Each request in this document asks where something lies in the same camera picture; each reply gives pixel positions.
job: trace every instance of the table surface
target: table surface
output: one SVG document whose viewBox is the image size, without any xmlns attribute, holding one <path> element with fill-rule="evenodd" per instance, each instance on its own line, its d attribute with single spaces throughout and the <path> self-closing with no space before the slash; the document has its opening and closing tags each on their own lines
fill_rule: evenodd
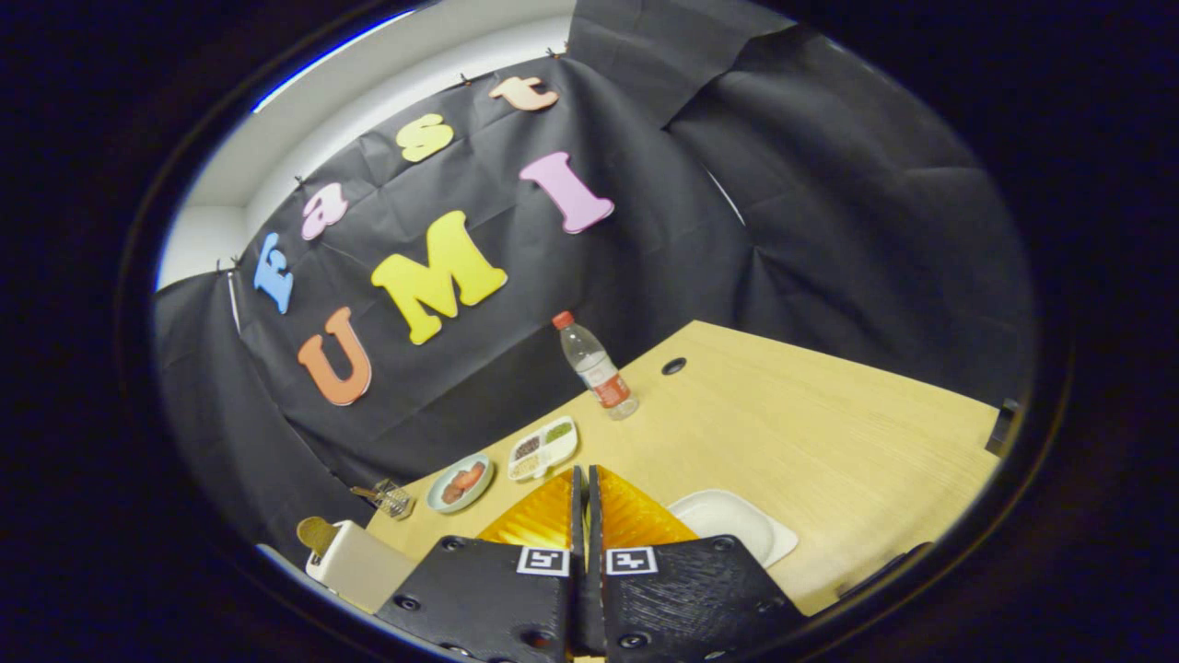
<svg viewBox="0 0 1179 663">
<path fill-rule="evenodd" d="M 686 366 L 664 375 L 676 357 Z M 705 488 L 737 493 L 798 534 L 768 572 L 814 615 L 839 587 L 936 540 L 999 462 L 984 449 L 999 411 L 986 403 L 699 321 L 623 376 L 640 402 L 630 418 L 611 420 L 585 392 L 483 449 L 496 474 L 466 510 L 441 514 L 426 505 L 440 471 L 407 486 L 419 499 L 408 518 L 378 512 L 368 530 L 415 562 L 444 534 L 477 536 L 544 483 L 507 477 L 512 445 L 569 415 L 578 451 L 546 479 L 572 464 L 602 465 L 665 506 Z"/>
</svg>

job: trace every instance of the red bottle cap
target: red bottle cap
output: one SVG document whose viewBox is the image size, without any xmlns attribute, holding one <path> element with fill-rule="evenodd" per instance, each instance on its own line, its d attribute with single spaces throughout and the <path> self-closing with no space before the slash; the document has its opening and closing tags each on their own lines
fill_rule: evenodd
<svg viewBox="0 0 1179 663">
<path fill-rule="evenodd" d="M 558 329 L 565 329 L 569 324 L 573 324 L 572 313 L 562 310 L 561 313 L 553 316 L 553 327 L 556 327 Z"/>
</svg>

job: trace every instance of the blue plate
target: blue plate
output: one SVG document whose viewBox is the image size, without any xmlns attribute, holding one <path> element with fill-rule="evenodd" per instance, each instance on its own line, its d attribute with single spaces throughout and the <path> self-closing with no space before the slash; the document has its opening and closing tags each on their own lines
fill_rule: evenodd
<svg viewBox="0 0 1179 663">
<path fill-rule="evenodd" d="M 460 472 L 465 472 L 475 466 L 476 462 L 483 464 L 483 475 L 479 478 L 479 481 L 470 487 L 469 491 L 462 493 L 462 497 L 454 501 L 454 504 L 446 504 L 442 501 L 442 491 L 450 485 L 450 481 L 459 475 Z M 430 486 L 430 492 L 426 495 L 426 504 L 437 511 L 439 513 L 454 513 L 456 511 L 462 511 L 470 506 L 473 501 L 479 499 L 487 490 L 487 485 L 492 483 L 492 477 L 495 474 L 495 464 L 492 459 L 487 458 L 486 453 L 470 454 L 467 458 L 455 462 L 439 475 L 434 485 Z"/>
</svg>

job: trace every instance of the white paper plate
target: white paper plate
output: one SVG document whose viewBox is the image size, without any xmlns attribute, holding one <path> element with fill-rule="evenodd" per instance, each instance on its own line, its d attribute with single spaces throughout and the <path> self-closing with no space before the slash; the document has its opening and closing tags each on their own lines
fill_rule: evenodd
<svg viewBox="0 0 1179 663">
<path fill-rule="evenodd" d="M 729 491 L 692 493 L 676 500 L 667 511 L 698 537 L 737 537 L 763 569 L 798 545 L 798 534 Z"/>
</svg>

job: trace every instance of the yellow foam pad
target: yellow foam pad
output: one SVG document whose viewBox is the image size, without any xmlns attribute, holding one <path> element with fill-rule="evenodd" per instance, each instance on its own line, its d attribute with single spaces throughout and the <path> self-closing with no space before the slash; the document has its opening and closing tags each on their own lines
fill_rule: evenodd
<svg viewBox="0 0 1179 663">
<path fill-rule="evenodd" d="M 477 538 L 501 544 L 567 550 L 573 540 L 569 513 L 572 495 L 571 467 L 515 503 Z"/>
<path fill-rule="evenodd" d="M 625 479 L 598 466 L 602 547 L 635 547 L 696 540 L 699 537 L 670 511 Z"/>
</svg>

